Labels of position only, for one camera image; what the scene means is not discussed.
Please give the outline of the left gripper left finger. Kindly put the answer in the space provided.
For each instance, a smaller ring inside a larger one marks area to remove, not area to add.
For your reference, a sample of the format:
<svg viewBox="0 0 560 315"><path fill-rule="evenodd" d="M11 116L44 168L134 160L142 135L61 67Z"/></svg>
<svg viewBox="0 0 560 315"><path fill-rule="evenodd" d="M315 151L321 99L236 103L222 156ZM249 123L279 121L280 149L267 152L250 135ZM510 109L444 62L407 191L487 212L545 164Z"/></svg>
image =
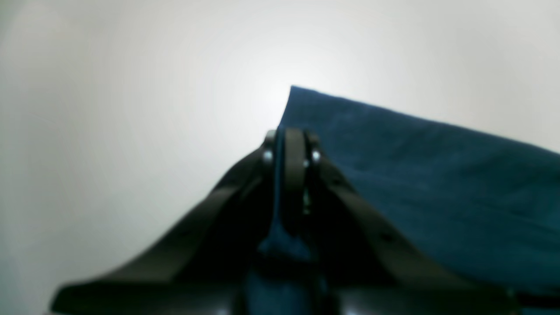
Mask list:
<svg viewBox="0 0 560 315"><path fill-rule="evenodd" d="M56 293L53 315L245 315L243 285L273 219L276 132L146 251Z"/></svg>

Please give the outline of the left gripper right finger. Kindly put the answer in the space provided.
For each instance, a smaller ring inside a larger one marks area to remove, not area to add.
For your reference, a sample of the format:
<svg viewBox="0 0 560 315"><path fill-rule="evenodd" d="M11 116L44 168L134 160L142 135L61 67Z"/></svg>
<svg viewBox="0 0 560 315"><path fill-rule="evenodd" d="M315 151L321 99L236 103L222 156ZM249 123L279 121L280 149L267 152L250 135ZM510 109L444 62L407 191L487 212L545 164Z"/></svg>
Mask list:
<svg viewBox="0 0 560 315"><path fill-rule="evenodd" d="M316 135L280 132L280 219L302 237L336 315L515 315L506 289L460 277L421 253L324 157Z"/></svg>

